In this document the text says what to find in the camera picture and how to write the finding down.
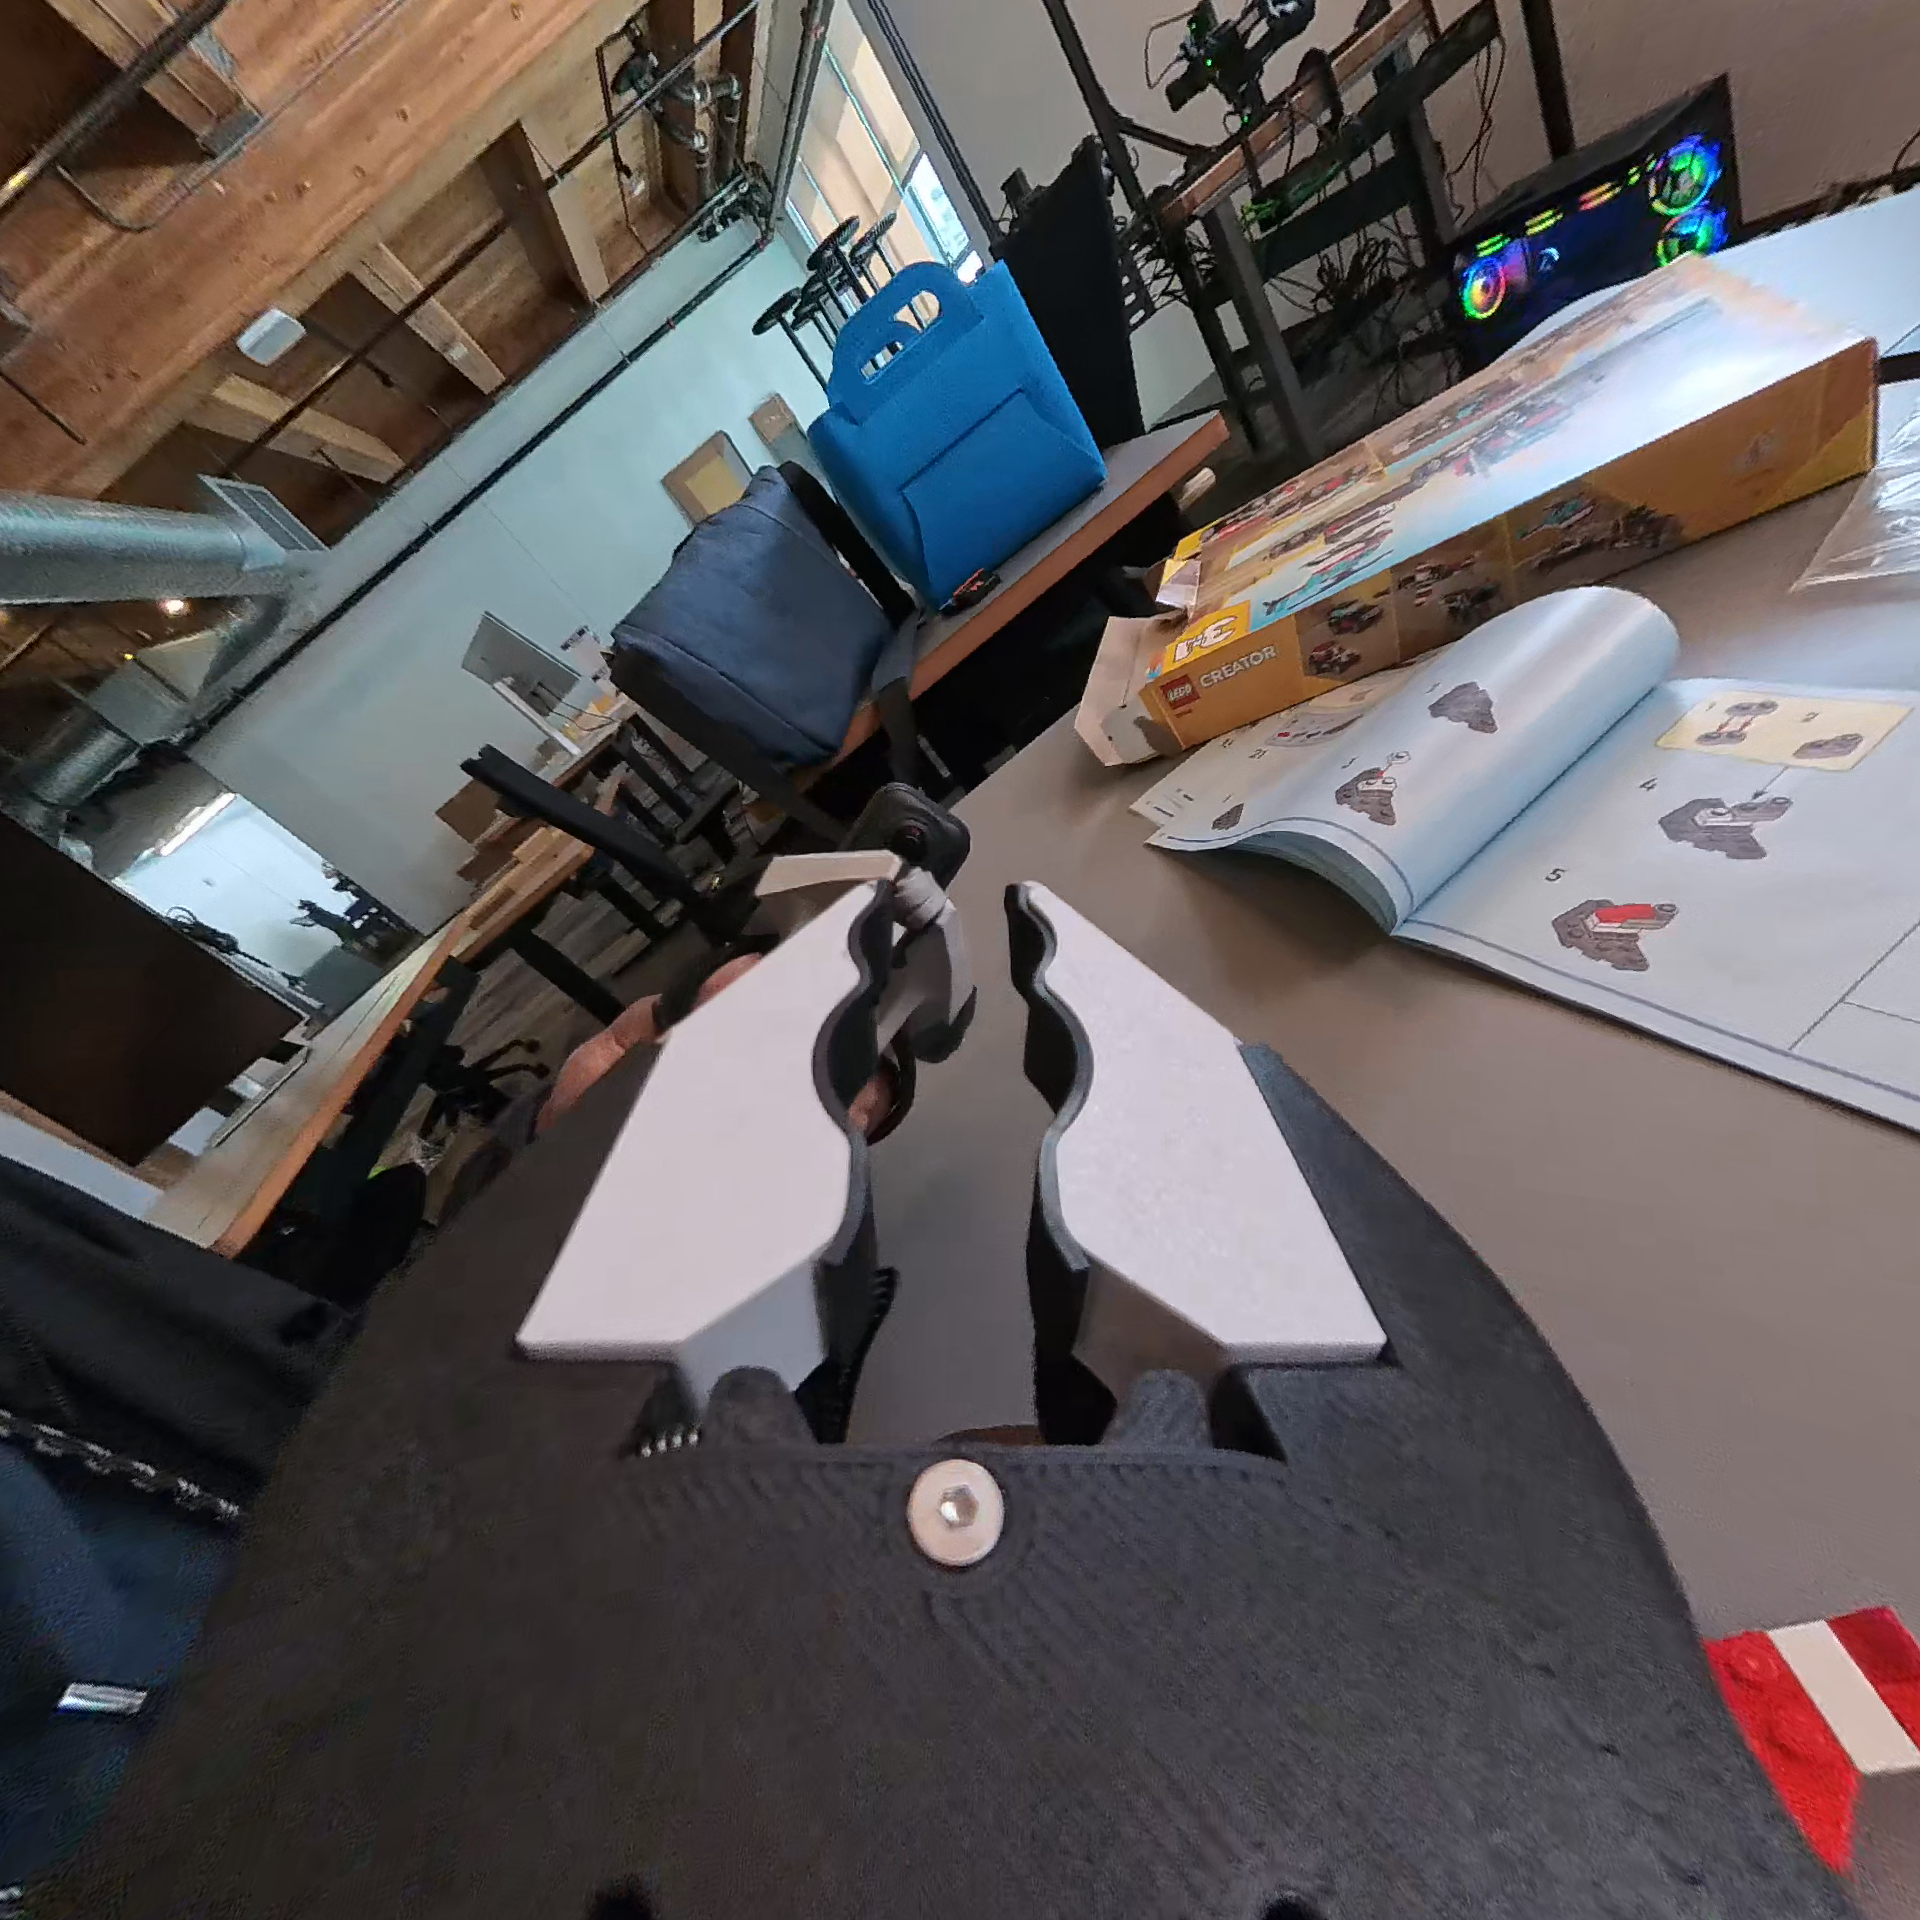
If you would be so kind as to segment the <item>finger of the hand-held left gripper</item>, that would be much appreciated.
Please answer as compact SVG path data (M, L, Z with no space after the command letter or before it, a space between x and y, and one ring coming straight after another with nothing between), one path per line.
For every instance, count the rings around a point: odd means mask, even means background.
M777 857L753 882L753 901L787 901L787 895L810 895L810 884L861 884L861 882L899 882L907 861L884 857L884 848L849 848L849 857Z
M884 924L884 981L876 1001L876 1054L953 1056L977 1008L958 909L946 895L927 901L884 895L883 924Z

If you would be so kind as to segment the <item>person's left hand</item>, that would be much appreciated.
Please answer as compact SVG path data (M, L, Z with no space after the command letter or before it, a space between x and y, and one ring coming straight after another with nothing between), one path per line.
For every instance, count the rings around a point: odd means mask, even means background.
M613 1066L647 1056L698 1008L707 1008L714 994L725 994L740 970L753 970L759 954L714 954L698 970L682 970L663 994L640 994L637 1008L619 1008L594 1039L583 1039L565 1072L541 1091L533 1114L533 1140L583 1103L587 1087L599 1087Z

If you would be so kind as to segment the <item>person's black jacket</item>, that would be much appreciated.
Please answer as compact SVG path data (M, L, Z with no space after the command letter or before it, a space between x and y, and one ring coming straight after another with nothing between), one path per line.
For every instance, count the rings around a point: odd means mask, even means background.
M0 1406L254 1500L359 1316L31 1166L0 1166Z

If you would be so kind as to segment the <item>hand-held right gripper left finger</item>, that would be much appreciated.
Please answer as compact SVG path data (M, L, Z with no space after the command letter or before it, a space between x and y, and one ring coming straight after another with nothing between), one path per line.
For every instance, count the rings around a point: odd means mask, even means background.
M894 882L854 882L663 1033L518 1357L663 1365L686 1411L766 1371L819 1444L849 1435L894 1305L854 1128L884 970Z

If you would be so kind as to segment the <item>equipment workbench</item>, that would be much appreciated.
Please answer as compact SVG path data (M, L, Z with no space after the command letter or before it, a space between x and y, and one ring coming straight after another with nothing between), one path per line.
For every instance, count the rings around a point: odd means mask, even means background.
M1333 56L1303 34L1267 64L1267 116L1219 136L1125 123L1178 160L1164 183L1129 183L1125 247L1173 280L1173 298L1203 330L1227 409L1251 446L1320 448L1303 399L1310 366L1342 330L1395 317L1450 240L1450 160L1429 135L1429 99L1478 64L1497 64L1497 4L1362 4Z

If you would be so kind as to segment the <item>white computer monitor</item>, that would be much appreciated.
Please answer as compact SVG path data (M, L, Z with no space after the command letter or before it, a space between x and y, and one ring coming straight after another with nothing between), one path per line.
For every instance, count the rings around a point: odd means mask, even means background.
M518 695L531 717L574 717L583 659L571 649L518 635L505 617L479 617L460 678Z

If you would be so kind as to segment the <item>person's navy hoodie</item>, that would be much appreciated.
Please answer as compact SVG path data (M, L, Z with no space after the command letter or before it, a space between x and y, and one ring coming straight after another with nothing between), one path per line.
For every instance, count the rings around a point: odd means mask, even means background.
M0 1868L51 1875L111 1806L232 1573L232 1529L58 1454L0 1454Z

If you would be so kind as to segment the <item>yellow toy set box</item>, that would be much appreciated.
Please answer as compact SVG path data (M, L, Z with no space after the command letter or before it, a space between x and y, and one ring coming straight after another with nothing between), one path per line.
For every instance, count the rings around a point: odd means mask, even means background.
M1882 347L1683 261L1194 529L1178 608L1115 617L1070 733L1160 759L1401 670L1550 586L1859 477Z

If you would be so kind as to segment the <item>wooden top desk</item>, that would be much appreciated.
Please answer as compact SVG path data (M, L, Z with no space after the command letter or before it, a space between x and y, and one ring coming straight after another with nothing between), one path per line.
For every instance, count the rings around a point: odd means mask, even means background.
M214 1140L187 1181L171 1181L146 1224L238 1261L266 1220L291 1196L306 1166L323 1149L367 1079L381 1066L399 1033L439 994L452 954L470 931L470 909L452 914L414 954L405 954L369 994L359 994L295 1066L254 1102L225 1140Z

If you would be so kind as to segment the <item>navy fabric bag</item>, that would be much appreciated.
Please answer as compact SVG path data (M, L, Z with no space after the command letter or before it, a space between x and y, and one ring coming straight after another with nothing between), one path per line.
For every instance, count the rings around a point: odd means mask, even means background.
M663 582L606 627L606 685L647 717L740 733L777 767L840 752L883 670L899 659L916 593L803 466L753 468L698 521Z

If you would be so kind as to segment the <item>silver ventilation duct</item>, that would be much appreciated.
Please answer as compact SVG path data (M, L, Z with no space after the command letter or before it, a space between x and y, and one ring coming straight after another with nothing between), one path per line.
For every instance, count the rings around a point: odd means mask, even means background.
M295 593L323 541L256 480L201 477L208 511L0 495L0 602Z

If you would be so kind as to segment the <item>toy building instruction booklet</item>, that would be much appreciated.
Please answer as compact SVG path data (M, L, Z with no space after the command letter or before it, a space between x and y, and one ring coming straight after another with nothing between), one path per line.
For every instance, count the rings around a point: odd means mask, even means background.
M1667 685L1674 623L1558 586L1194 749L1129 815L1391 937L1920 1128L1913 686Z

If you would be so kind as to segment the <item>bright blue felt bag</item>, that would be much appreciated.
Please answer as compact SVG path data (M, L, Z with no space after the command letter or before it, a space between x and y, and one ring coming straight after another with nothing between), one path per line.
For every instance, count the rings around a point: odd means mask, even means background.
M1106 487L1106 454L1006 264L894 270L840 323L810 446L884 567L934 608Z

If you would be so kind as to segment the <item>grey work desk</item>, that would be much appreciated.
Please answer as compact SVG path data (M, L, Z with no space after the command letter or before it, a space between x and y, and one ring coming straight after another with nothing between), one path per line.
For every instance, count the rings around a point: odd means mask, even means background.
M1913 1623L1913 1133L1384 937L1339 884L1153 857L1129 796L1051 722L958 798L977 1019L883 1147L899 1305L861 1444L1032 1414L1028 1196L1043 1103L1022 1072L1006 882L1043 882L1371 1140L1540 1326L1710 1638L1891 1602Z

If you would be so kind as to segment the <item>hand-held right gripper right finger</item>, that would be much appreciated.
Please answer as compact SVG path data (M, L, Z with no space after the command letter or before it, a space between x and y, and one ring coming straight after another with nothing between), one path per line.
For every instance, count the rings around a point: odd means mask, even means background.
M1006 884L1028 1087L1043 1102L1028 1312L1043 1444L1099 1444L1178 1371L1391 1350L1257 1072L1227 1019L1041 882Z

